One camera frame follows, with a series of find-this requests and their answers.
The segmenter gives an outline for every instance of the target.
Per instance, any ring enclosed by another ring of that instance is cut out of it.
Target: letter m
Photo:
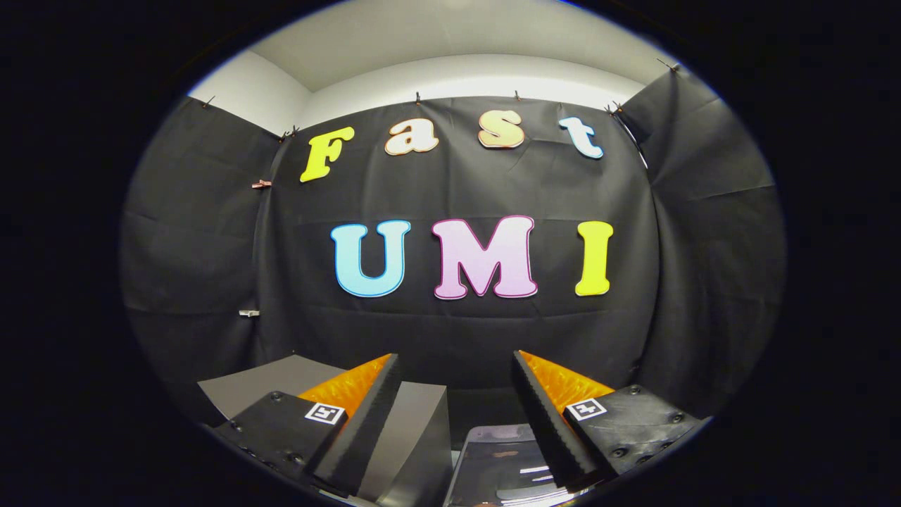
[[[501,273],[496,295],[525,298],[538,292],[529,265],[529,232],[534,227],[530,217],[501,218],[488,247],[482,248],[466,220],[436,223],[432,232],[441,239],[441,285],[435,288],[435,296],[442,300],[465,297],[467,289],[460,283],[460,272],[464,272],[469,285],[482,297],[498,267]]]

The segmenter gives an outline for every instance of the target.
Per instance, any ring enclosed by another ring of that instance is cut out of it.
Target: smartphone
[[[551,507],[576,496],[557,487],[528,424],[469,431],[443,507]]]

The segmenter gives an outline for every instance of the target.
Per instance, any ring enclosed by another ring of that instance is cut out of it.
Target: white ceiling
[[[250,48],[310,91],[399,63],[464,54],[565,60],[642,84],[672,57],[556,0],[350,0],[289,24]]]

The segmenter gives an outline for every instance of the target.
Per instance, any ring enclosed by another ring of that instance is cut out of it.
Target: phone screen
[[[448,507],[550,507],[572,499],[554,483],[534,440],[468,442]]]

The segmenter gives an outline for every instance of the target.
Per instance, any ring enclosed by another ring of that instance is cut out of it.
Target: metal hook
[[[666,65],[667,67],[669,67],[669,71],[670,71],[670,72],[675,72],[675,71],[676,71],[676,67],[678,67],[678,64],[676,64],[676,67],[673,67],[673,66],[669,65],[667,62],[665,62],[665,61],[663,61],[663,60],[661,60],[661,59],[659,59],[659,58],[657,58],[657,59],[655,59],[655,60],[656,60],[656,61],[659,61],[659,62],[662,63],[663,65]]]

